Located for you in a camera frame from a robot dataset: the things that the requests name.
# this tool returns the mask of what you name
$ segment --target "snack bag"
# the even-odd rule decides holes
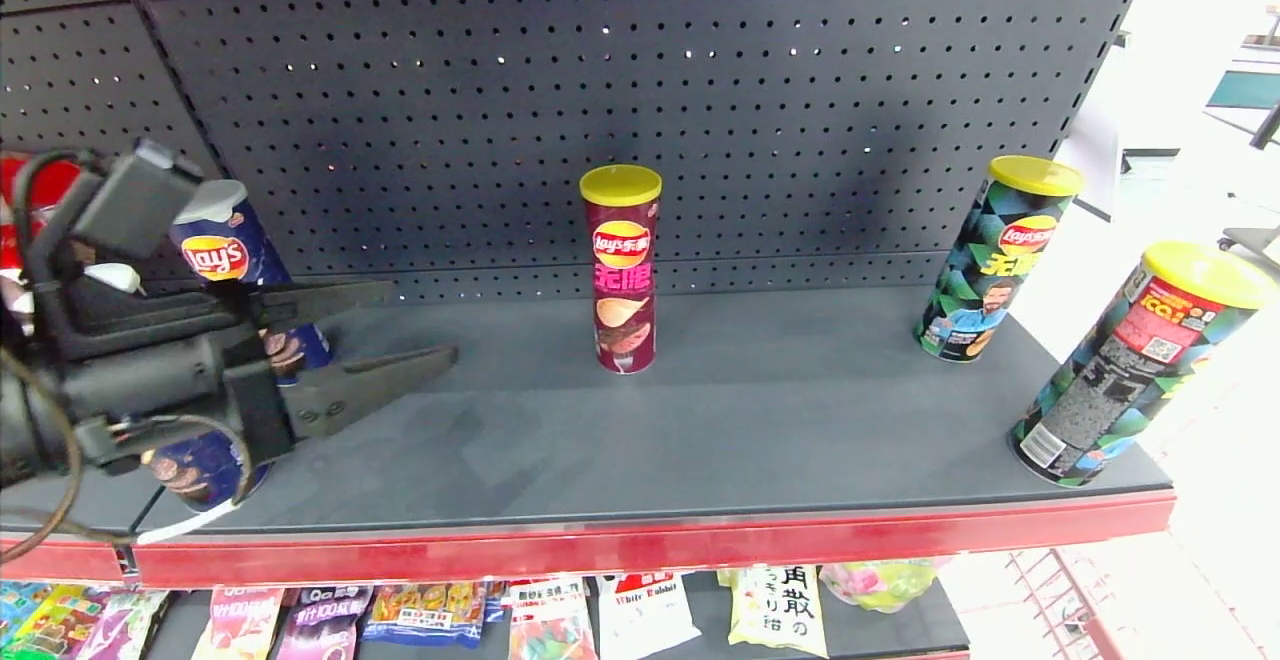
[[[0,647],[36,611],[50,590],[46,583],[0,582]]]
[[[3,651],[4,660],[74,660],[106,606],[109,591],[59,585]]]
[[[512,586],[507,660],[599,660],[582,578]]]
[[[484,604],[484,583],[384,586],[378,588],[374,611],[360,637],[424,647],[476,647]]]
[[[748,568],[733,585],[728,643],[790,647],[827,657],[814,565]]]
[[[822,567],[822,582],[836,597],[877,613],[897,613],[924,595],[938,577],[937,564],[918,560],[836,563]]]
[[[298,596],[275,660],[352,660],[356,622],[369,608],[371,587],[307,587]]]
[[[284,588],[218,587],[191,660],[266,660]]]
[[[489,583],[489,590],[485,592],[484,597],[484,622],[485,623],[500,623],[503,615],[507,614],[507,591],[511,590],[511,583],[507,581],[493,581]]]
[[[76,660],[141,660],[168,600],[166,591],[111,593]]]
[[[685,581],[673,573],[605,576],[600,586],[600,660],[639,660],[703,634]]]

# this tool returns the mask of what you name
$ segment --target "purple chip can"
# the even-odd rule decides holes
[[[182,249],[183,260],[206,280],[238,280],[250,285],[279,285],[291,281],[279,253],[257,221],[248,192],[239,182],[201,183],[169,230],[169,239]],[[262,334],[262,345],[276,385],[297,382],[298,370],[329,365],[329,344],[319,329],[293,327]],[[241,477],[241,459],[228,437],[209,432],[182,443],[160,446],[143,457],[166,489],[197,512],[229,500]],[[255,487],[269,467],[255,471]]]

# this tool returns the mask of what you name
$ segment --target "white floor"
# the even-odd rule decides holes
[[[1012,313],[1064,358],[1152,240],[1213,244],[1225,226],[1276,226],[1280,148],[1199,118],[1197,142],[1169,160],[1134,160],[1116,189],[1114,223],[1071,208]],[[1233,191],[1248,200],[1230,200]],[[1280,656],[1280,564],[1274,560],[1280,446],[1271,347],[1280,306],[1263,310],[1224,345],[1148,428],[1142,445],[1174,478],[1169,533],[1080,549],[1107,578],[1100,615],[1125,660]],[[942,569],[975,660],[1048,660],[1056,645],[1023,602],[1006,554],[961,556]]]

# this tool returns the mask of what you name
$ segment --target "green patterned chip can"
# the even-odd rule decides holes
[[[927,353],[954,363],[978,359],[1083,185],[1079,171],[1052,160],[991,160],[915,326]]]
[[[1014,426],[1014,454],[1062,487],[1088,483],[1275,294],[1266,272],[1215,247],[1147,247]]]

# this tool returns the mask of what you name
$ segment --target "lay's logo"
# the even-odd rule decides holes
[[[248,271],[248,251],[234,237],[188,237],[182,242],[182,256],[209,280],[239,280]]]
[[[1005,255],[1027,255],[1041,249],[1057,230],[1056,219],[1048,215],[1032,215],[1006,226],[1000,233],[998,246]]]
[[[612,269],[634,269],[649,256],[649,228],[631,221],[600,223],[591,233],[595,260]]]

